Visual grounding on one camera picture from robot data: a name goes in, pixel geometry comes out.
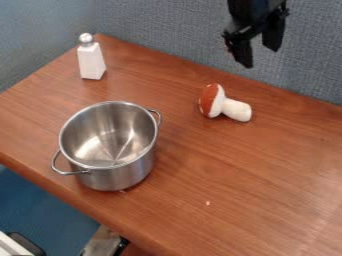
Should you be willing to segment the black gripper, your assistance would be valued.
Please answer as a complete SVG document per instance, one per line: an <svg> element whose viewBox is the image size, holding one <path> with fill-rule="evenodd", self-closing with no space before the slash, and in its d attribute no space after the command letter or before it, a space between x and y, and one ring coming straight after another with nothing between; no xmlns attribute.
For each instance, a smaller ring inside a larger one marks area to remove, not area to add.
<svg viewBox="0 0 342 256"><path fill-rule="evenodd" d="M266 48L277 52L282 46L288 0L228 0L232 21L225 29L226 45L236 61L252 68L253 48L250 39L262 34Z"/></svg>

